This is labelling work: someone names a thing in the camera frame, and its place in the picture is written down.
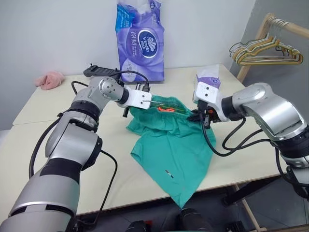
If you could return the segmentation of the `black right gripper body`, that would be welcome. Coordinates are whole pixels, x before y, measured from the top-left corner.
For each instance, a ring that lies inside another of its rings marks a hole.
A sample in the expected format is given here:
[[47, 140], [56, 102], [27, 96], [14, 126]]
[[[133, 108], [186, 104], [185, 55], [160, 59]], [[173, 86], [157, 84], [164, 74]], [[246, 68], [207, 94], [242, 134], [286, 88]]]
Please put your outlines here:
[[208, 106], [207, 102], [198, 101], [197, 111], [199, 115], [200, 122], [204, 127], [210, 127], [211, 122], [214, 119], [214, 111]]

